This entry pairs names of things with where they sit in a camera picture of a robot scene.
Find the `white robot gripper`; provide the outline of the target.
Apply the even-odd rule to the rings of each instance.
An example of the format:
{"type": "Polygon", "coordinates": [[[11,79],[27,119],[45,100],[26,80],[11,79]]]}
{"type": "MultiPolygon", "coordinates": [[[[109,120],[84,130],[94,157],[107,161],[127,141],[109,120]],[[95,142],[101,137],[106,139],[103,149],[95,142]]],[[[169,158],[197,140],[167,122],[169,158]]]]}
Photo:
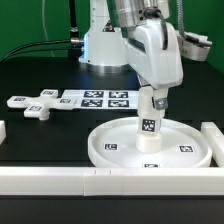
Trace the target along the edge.
{"type": "MultiPolygon", "coordinates": [[[[168,29],[168,48],[163,49],[163,32],[159,20],[148,20],[146,24],[137,26],[133,32],[134,39],[144,45],[144,50],[125,41],[128,64],[155,89],[170,88],[180,85],[183,70],[175,30],[170,23],[168,29]]],[[[154,108],[168,108],[167,94],[155,92],[154,108]]]]}

